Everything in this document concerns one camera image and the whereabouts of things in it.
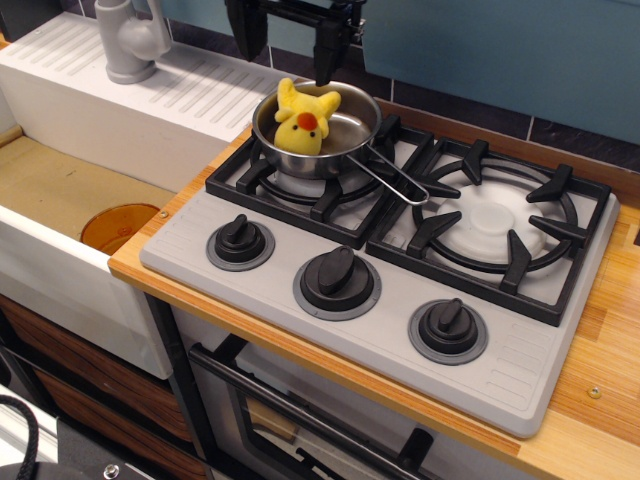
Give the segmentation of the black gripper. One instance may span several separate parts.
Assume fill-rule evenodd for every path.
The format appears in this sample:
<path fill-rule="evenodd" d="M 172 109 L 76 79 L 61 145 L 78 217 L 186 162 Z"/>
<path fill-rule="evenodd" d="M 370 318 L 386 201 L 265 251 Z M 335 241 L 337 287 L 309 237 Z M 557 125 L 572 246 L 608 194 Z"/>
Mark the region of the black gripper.
<path fill-rule="evenodd" d="M 267 14 L 312 27 L 316 84 L 328 84 L 341 66 L 351 44 L 360 44 L 366 21 L 362 10 L 366 1 L 331 1 L 321 6 L 308 1 L 226 0 L 229 24 L 240 54 L 254 61 L 268 42 Z"/>

